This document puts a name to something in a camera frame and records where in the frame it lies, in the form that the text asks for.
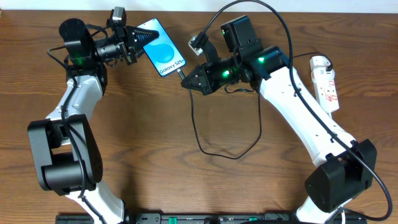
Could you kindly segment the white power strip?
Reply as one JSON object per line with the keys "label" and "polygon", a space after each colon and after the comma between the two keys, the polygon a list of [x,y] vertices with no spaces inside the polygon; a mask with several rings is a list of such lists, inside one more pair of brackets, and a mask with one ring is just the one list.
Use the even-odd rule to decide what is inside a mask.
{"label": "white power strip", "polygon": [[311,77],[318,103],[331,116],[332,112],[340,108],[334,81],[335,71],[327,71],[326,67],[315,67]]}

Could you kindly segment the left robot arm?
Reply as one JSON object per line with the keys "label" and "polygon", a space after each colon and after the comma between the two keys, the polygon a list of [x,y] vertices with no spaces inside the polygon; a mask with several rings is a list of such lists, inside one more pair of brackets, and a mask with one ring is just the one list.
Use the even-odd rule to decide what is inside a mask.
{"label": "left robot arm", "polygon": [[90,128],[94,108],[108,84],[107,67],[137,61],[144,47],[159,37],[156,30],[126,25],[109,18],[111,35],[95,40],[90,30],[106,28],[67,19],[59,27],[68,51],[60,64],[67,89],[57,107],[45,118],[28,125],[27,133],[39,185],[43,190],[78,203],[94,223],[135,223],[125,202],[103,179],[103,161]]}

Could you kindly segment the blue Galaxy smartphone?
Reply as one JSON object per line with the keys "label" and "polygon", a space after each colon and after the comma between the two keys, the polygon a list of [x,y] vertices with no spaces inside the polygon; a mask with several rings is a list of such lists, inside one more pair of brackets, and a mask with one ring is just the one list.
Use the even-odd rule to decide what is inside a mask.
{"label": "blue Galaxy smartphone", "polygon": [[157,18],[139,25],[138,28],[155,30],[159,33],[158,38],[147,44],[144,50],[161,77],[166,77],[186,66],[183,55]]}

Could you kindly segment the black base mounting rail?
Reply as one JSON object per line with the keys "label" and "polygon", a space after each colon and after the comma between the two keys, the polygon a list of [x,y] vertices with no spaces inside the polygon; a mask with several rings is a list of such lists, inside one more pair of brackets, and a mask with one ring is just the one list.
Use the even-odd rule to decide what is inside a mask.
{"label": "black base mounting rail", "polygon": [[[265,213],[250,215],[161,215],[159,213],[138,214],[127,221],[106,221],[106,223],[133,223],[133,224],[237,224],[237,223],[303,223],[295,215],[288,213]],[[57,215],[56,224],[95,223],[89,215]],[[354,215],[346,215],[345,223],[366,224],[365,219]]]}

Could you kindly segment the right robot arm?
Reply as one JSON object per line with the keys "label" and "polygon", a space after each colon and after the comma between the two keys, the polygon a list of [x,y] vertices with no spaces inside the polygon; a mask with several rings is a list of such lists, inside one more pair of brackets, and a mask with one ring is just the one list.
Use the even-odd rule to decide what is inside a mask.
{"label": "right robot arm", "polygon": [[189,47],[206,62],[195,67],[182,86],[209,95],[232,83],[250,84],[288,122],[315,166],[305,181],[308,196],[296,219],[328,223],[348,213],[346,204],[376,179],[373,143],[357,142],[330,117],[303,85],[288,56],[277,46],[262,45],[247,16],[224,23],[221,30],[230,58],[218,56],[206,32],[192,37]]}

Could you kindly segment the white USB charger plug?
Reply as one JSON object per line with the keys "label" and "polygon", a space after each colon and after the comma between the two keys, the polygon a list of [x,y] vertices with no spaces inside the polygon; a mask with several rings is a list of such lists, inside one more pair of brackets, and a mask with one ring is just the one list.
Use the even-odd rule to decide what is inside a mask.
{"label": "white USB charger plug", "polygon": [[331,63],[330,61],[322,55],[313,56],[310,59],[310,68],[313,70],[315,68],[326,68],[329,70]]}

